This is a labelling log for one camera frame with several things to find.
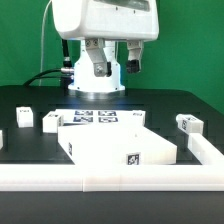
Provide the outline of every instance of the white box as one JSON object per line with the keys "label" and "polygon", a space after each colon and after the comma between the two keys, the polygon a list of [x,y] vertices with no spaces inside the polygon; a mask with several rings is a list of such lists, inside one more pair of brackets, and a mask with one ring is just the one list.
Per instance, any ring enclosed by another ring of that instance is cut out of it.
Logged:
{"label": "white box", "polygon": [[51,111],[43,118],[43,132],[57,133],[58,127],[63,126],[63,124],[63,115]]}
{"label": "white box", "polygon": [[204,122],[191,114],[179,114],[176,117],[178,128],[183,132],[203,134]]}
{"label": "white box", "polygon": [[58,142],[77,165],[176,163],[176,145],[142,126],[92,124],[59,127]]}
{"label": "white box", "polygon": [[2,134],[2,130],[0,130],[0,149],[2,149],[3,147],[3,134]]}
{"label": "white box", "polygon": [[33,112],[30,107],[17,107],[16,117],[19,128],[33,127]]}

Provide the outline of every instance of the cable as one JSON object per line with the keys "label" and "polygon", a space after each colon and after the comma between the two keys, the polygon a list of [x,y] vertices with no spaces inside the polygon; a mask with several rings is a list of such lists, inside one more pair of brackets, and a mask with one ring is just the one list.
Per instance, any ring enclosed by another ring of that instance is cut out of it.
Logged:
{"label": "cable", "polygon": [[35,75],[33,78],[26,81],[23,85],[24,86],[29,86],[30,83],[32,83],[34,80],[45,78],[45,77],[43,77],[44,75],[47,75],[49,73],[54,73],[54,72],[61,72],[61,69],[60,68],[55,68],[55,69],[50,69],[50,70],[46,70],[44,72],[41,72],[41,73]]}
{"label": "cable", "polygon": [[27,82],[25,82],[23,85],[24,86],[29,86],[33,81],[37,80],[37,79],[61,79],[61,78],[64,78],[64,79],[70,79],[71,76],[66,76],[66,75],[60,75],[60,76],[44,76],[44,77],[35,77],[35,78],[32,78],[30,80],[28,80]]}
{"label": "cable", "polygon": [[51,4],[52,0],[50,0],[45,8],[44,11],[44,16],[43,16],[43,21],[42,21],[42,30],[41,30],[41,60],[40,60],[40,72],[43,71],[44,67],[44,38],[45,38],[45,24],[46,24],[46,17],[47,17],[47,12],[49,9],[49,6]]}

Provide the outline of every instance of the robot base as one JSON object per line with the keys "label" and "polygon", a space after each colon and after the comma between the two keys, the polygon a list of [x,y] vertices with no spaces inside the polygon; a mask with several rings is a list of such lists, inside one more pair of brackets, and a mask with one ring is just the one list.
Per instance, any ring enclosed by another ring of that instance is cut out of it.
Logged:
{"label": "robot base", "polygon": [[125,90],[118,90],[114,92],[83,92],[80,90],[68,89],[68,94],[70,96],[76,96],[89,100],[108,100],[125,96]]}

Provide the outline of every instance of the white cube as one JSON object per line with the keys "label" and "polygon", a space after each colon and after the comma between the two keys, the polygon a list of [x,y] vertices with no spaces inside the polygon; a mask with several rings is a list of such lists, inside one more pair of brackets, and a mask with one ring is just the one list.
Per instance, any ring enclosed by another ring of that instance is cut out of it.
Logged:
{"label": "white cube", "polygon": [[176,117],[178,128],[183,132],[203,134],[204,122],[190,114],[179,114]]}
{"label": "white cube", "polygon": [[17,107],[16,117],[19,128],[33,127],[33,112],[30,107]]}
{"label": "white cube", "polygon": [[63,115],[54,111],[49,112],[43,118],[43,132],[44,133],[57,133],[58,127],[64,125]]}
{"label": "white cube", "polygon": [[0,130],[0,149],[3,147],[3,135],[2,135],[2,130]]}

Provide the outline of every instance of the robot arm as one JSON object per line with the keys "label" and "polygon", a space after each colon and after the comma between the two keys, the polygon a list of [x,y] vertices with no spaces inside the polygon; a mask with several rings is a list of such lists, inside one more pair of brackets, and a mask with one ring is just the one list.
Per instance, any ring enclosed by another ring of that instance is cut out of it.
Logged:
{"label": "robot arm", "polygon": [[[119,80],[119,77],[113,78],[120,71],[118,63],[113,65],[115,59],[108,61],[105,51],[108,42],[127,42],[127,71],[136,73],[141,69],[144,42],[156,40],[159,34],[156,0],[52,0],[52,6],[55,27],[61,38],[80,40],[85,46],[81,47],[81,54],[86,52],[83,58],[87,61],[88,55],[93,72],[82,69],[82,73],[93,74],[88,77],[92,86],[95,83],[93,76]],[[77,69],[74,77],[79,77],[79,71]],[[100,85],[106,86],[104,82],[100,80]],[[113,89],[119,89],[119,85],[112,83]]]}

